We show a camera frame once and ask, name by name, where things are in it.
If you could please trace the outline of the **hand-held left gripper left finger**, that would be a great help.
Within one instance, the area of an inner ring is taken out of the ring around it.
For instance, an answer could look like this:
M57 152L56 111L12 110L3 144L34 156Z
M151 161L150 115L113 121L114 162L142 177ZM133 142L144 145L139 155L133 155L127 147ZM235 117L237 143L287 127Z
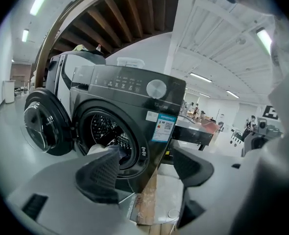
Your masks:
M119 207L120 155L120 148L105 148L47 166L15 189L7 204L36 234L140 235Z

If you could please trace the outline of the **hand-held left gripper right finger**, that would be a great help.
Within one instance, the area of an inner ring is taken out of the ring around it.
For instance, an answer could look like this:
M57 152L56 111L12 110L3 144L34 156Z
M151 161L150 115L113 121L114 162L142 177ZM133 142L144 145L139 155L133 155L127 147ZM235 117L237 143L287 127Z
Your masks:
M230 157L175 147L174 168L184 185L177 232L229 235L252 182L255 153Z

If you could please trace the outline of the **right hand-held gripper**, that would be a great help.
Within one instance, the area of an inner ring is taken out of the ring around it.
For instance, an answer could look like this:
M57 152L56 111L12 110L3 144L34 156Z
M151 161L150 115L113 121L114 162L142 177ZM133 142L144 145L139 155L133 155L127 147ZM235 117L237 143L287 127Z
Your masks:
M283 130L274 107L271 105L264 106L257 117L257 133L251 132L246 136L241 156L245 156L251 150L261 149L269 141L269 138L281 136Z

